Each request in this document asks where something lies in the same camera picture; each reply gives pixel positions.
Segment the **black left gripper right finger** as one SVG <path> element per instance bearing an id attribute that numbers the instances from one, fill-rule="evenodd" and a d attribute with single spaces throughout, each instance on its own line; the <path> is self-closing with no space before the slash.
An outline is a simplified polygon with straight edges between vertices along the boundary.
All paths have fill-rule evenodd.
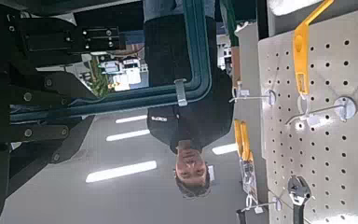
<path id="1" fill-rule="evenodd" d="M 20 145 L 9 153 L 9 185 L 21 187 L 49 164 L 71 160 L 93 120 L 87 116 L 12 125 L 10 140 Z"/>

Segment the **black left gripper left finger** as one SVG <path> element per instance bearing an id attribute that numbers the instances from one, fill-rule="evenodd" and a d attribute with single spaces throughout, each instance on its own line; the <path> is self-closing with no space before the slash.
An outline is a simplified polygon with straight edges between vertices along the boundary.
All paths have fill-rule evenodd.
<path id="1" fill-rule="evenodd" d="M 37 72 L 11 82 L 9 102 L 15 106 L 54 108 L 70 106 L 75 100 L 97 100 L 94 93 L 74 74 Z"/>

